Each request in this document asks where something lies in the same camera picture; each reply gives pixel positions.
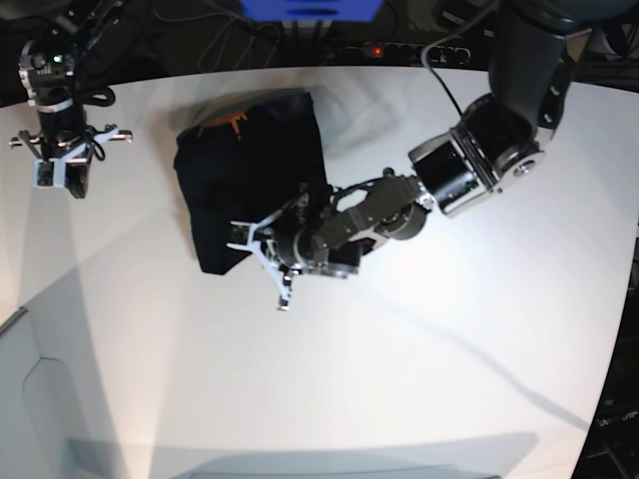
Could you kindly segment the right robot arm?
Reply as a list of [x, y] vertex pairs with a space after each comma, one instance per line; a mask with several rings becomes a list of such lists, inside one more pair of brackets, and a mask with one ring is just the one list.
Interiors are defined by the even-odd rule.
[[29, 149], [32, 185], [65, 189], [75, 199], [87, 195], [94, 160], [103, 162], [103, 145], [133, 141], [133, 133], [108, 124], [99, 130], [88, 123], [87, 106], [110, 107], [114, 91], [81, 85], [88, 54], [124, 13], [124, 1], [70, 1], [54, 17], [48, 32], [23, 46], [18, 59], [19, 79], [27, 104], [38, 117], [39, 131], [21, 130], [9, 147]]

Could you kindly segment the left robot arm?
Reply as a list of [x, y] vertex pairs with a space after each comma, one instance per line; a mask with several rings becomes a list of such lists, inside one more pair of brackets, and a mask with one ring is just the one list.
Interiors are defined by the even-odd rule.
[[255, 255], [288, 309], [301, 274], [346, 278], [389, 240], [420, 233], [433, 210], [447, 217], [501, 194], [543, 159], [590, 35], [577, 1], [494, 1], [496, 43], [489, 92], [458, 123], [409, 153], [413, 172], [358, 183], [360, 202], [342, 209], [352, 188], [320, 199], [308, 188], [255, 223], [234, 222], [228, 245]]

